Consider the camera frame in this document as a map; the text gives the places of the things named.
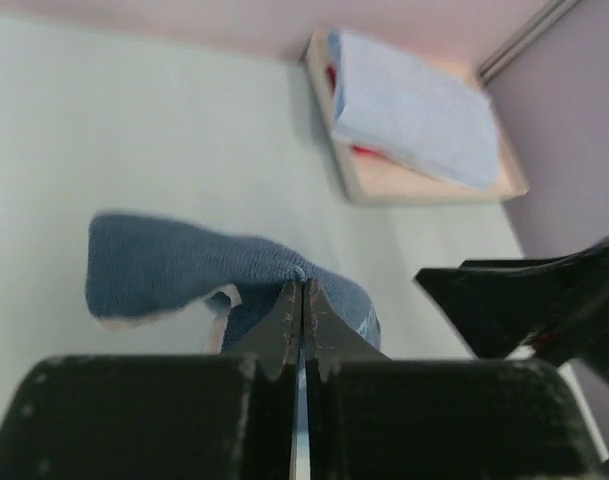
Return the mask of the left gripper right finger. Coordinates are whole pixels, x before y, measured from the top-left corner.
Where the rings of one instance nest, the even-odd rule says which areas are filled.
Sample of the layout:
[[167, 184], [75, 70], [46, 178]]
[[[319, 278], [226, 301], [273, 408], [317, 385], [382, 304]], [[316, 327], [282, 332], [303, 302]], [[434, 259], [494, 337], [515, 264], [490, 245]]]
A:
[[393, 360], [303, 289], [315, 479], [603, 479], [575, 396], [538, 360]]

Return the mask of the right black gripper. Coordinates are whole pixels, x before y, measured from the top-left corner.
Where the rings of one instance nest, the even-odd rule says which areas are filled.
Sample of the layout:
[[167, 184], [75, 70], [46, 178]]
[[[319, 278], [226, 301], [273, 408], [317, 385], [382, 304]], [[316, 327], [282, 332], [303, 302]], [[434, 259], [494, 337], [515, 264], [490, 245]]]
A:
[[609, 385], [609, 236], [561, 257], [422, 268], [415, 282], [475, 356], [535, 346], [534, 358], [581, 360]]

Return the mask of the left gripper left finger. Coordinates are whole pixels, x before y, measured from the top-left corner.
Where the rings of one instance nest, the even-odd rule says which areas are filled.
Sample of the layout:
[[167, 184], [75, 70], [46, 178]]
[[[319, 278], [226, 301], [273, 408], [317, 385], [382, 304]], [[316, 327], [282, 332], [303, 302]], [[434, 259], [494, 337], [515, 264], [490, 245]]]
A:
[[0, 425], [0, 479], [290, 479], [302, 288], [220, 355], [50, 357]]

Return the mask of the dark blue cream-edged towel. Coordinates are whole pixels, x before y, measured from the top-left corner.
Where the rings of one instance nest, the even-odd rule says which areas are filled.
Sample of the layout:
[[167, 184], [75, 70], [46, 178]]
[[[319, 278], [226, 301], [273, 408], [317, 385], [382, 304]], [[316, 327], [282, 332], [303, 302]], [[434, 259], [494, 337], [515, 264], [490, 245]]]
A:
[[275, 305], [285, 283], [321, 283], [333, 310], [373, 347], [380, 325], [368, 294], [286, 246], [201, 226], [123, 213], [89, 224], [86, 302], [100, 321], [136, 322], [197, 300], [227, 320], [228, 349]]

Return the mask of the light blue towel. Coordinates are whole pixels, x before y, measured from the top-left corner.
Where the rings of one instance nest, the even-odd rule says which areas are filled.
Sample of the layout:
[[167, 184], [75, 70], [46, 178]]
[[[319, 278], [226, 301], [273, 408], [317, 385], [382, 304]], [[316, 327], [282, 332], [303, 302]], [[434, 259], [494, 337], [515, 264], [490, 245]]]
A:
[[419, 56], [335, 29], [326, 47], [359, 105], [360, 144], [439, 179], [482, 189], [499, 178], [488, 97]]

